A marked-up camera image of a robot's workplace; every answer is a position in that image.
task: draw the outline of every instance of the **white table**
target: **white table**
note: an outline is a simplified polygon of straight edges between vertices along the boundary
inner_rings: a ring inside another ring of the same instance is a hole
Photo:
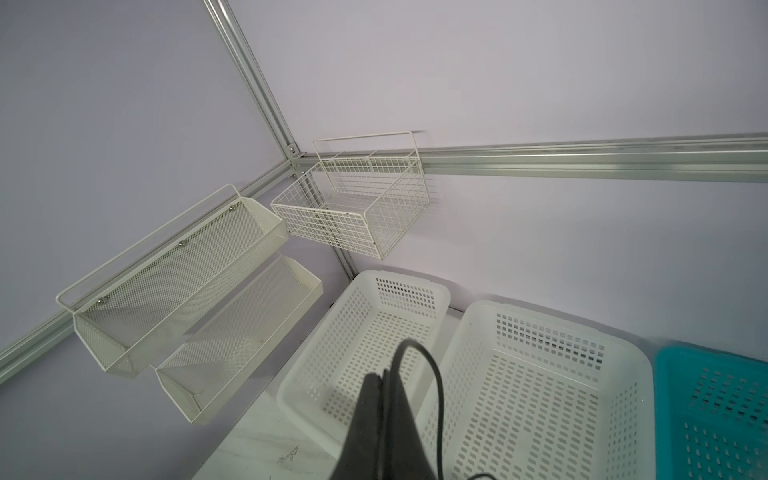
[[[449,309],[432,352],[437,362],[463,313]],[[327,480],[336,459],[310,440],[277,408],[280,383],[298,359],[305,341],[277,373],[194,480]]]

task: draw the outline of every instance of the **white plastic basket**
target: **white plastic basket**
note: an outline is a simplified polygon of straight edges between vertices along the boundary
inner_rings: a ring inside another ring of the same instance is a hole
[[[157,368],[165,392],[203,424],[234,395],[323,294],[323,283],[278,257]]]
[[[429,205],[412,132],[413,152],[401,156],[336,155],[322,159],[272,202],[292,235],[383,260]]]
[[[368,270],[358,275],[318,326],[277,393],[285,415],[338,457],[368,372],[389,368],[406,338],[431,348],[450,303],[442,285],[413,276]],[[407,352],[400,376],[409,399],[426,390],[431,370]]]
[[[57,296],[105,372],[137,376],[286,242],[285,223],[234,186],[212,195],[230,187],[233,200],[107,286],[76,303],[62,299],[144,240]]]
[[[647,357],[595,329],[475,302],[440,365],[446,478],[655,478],[654,384]],[[437,389],[416,424],[435,463]]]

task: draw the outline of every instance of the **wire basket handle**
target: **wire basket handle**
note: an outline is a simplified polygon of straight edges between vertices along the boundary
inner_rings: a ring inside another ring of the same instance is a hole
[[[323,159],[320,157],[320,153],[317,151],[317,142],[319,142],[319,141],[352,140],[352,139],[355,139],[355,138],[370,138],[370,137],[389,137],[389,136],[392,136],[392,135],[410,135],[411,136],[411,140],[413,141],[413,150],[416,153],[416,158],[419,159],[419,163],[421,164],[422,158],[421,158],[421,155],[419,155],[419,146],[416,144],[416,137],[415,137],[415,135],[410,130],[406,130],[406,131],[391,131],[391,132],[384,133],[384,134],[352,135],[350,137],[318,138],[316,140],[312,140],[312,146],[315,149],[315,155],[317,155],[317,160],[322,162]],[[373,151],[369,155],[369,157],[371,155],[373,155],[374,153],[376,153],[376,152],[377,151]]]
[[[210,194],[210,195],[208,195],[207,197],[205,197],[203,200],[200,200],[199,202],[197,202],[197,203],[196,203],[195,205],[193,205],[192,207],[189,207],[189,208],[187,208],[185,211],[181,212],[181,213],[180,213],[180,214],[178,214],[176,217],[174,217],[174,218],[170,219],[168,222],[166,222],[166,223],[163,223],[163,225],[162,225],[162,226],[160,226],[160,227],[158,227],[157,229],[155,229],[155,230],[154,230],[152,233],[150,233],[150,234],[149,234],[149,235],[147,235],[146,237],[142,238],[141,240],[139,240],[138,242],[134,243],[133,245],[131,245],[131,246],[130,246],[130,247],[128,247],[127,249],[123,250],[122,252],[118,253],[117,255],[115,255],[114,257],[112,257],[111,259],[107,260],[107,262],[105,262],[104,264],[102,264],[100,267],[96,268],[96,269],[95,269],[95,270],[93,270],[92,272],[90,272],[88,275],[86,275],[86,276],[82,277],[82,278],[81,278],[80,280],[78,280],[77,282],[75,282],[75,283],[71,284],[70,286],[68,286],[67,288],[65,288],[64,290],[62,290],[62,291],[61,291],[61,293],[59,293],[59,294],[56,296],[56,303],[58,303],[58,304],[59,304],[59,306],[61,306],[62,308],[66,309],[66,310],[67,310],[69,313],[73,313],[73,314],[74,314],[74,312],[77,310],[77,309],[75,308],[75,306],[76,306],[78,303],[80,303],[80,302],[81,302],[83,299],[85,299],[85,298],[88,298],[88,297],[89,297],[90,295],[92,295],[92,294],[93,294],[95,291],[98,291],[98,290],[99,290],[101,287],[95,288],[95,289],[93,289],[91,292],[88,292],[88,293],[86,293],[85,295],[83,295],[83,296],[81,296],[80,298],[78,298],[78,299],[77,299],[77,301],[75,301],[75,302],[74,302],[74,303],[72,303],[71,305],[70,305],[69,303],[65,303],[65,302],[64,302],[64,301],[61,299],[63,296],[65,296],[67,293],[70,293],[72,290],[74,290],[74,288],[75,288],[75,287],[79,286],[79,285],[80,285],[80,284],[82,284],[82,283],[83,283],[85,280],[87,280],[87,279],[91,278],[91,277],[92,277],[93,275],[95,275],[96,273],[98,273],[98,272],[102,271],[102,270],[103,270],[103,269],[104,269],[106,266],[108,266],[110,263],[112,263],[112,262],[114,262],[115,260],[117,260],[117,259],[119,259],[120,257],[122,257],[123,255],[125,255],[126,253],[128,253],[130,250],[132,250],[132,249],[134,249],[136,246],[138,246],[140,243],[144,242],[146,239],[148,239],[148,238],[152,237],[152,236],[153,236],[153,235],[155,235],[157,232],[159,232],[159,231],[163,230],[163,229],[164,229],[165,227],[167,227],[168,225],[172,224],[173,222],[175,222],[176,220],[178,220],[178,219],[179,219],[179,218],[181,218],[182,216],[184,216],[184,215],[188,214],[188,213],[189,213],[189,212],[191,212],[191,211],[192,211],[194,208],[198,207],[198,206],[199,206],[199,205],[201,205],[203,202],[205,202],[206,200],[210,199],[211,197],[213,197],[214,195],[218,194],[219,192],[221,192],[222,190],[224,190],[224,189],[226,189],[226,188],[228,188],[228,187],[230,187],[230,188],[232,188],[232,190],[234,190],[234,193],[235,193],[235,198],[242,198],[242,197],[243,197],[242,195],[240,195],[240,191],[239,191],[239,190],[237,189],[237,187],[235,187],[234,185],[232,185],[232,184],[226,184],[226,185],[224,185],[224,186],[223,186],[223,187],[221,187],[220,189],[216,190],[216,191],[215,191],[215,192],[213,192],[212,194]]]

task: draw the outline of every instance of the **wall-mounted basket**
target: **wall-mounted basket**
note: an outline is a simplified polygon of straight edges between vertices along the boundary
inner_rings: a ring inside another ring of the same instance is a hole
[[[233,200],[106,286],[76,302],[62,300],[176,219],[56,297],[72,312],[75,332],[105,372],[134,378],[286,242],[285,223],[255,200],[241,197],[233,185],[179,217],[228,188]]]
[[[323,294],[323,283],[279,257],[157,367],[187,420],[206,423]]]
[[[317,141],[407,134],[408,154],[321,158]],[[429,205],[419,149],[410,131],[313,141],[318,163],[275,198],[292,235],[383,260]]]

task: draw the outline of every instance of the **black object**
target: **black object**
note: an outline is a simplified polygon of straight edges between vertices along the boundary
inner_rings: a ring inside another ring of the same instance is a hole
[[[437,380],[436,480],[443,480],[442,422],[445,400],[442,378],[435,360],[414,339],[405,339],[397,347],[391,372],[384,370],[383,378],[369,373],[363,379],[341,456],[329,480],[435,480],[399,375],[402,357],[409,346],[427,359]],[[481,477],[495,480],[489,473],[478,473],[471,478]]]

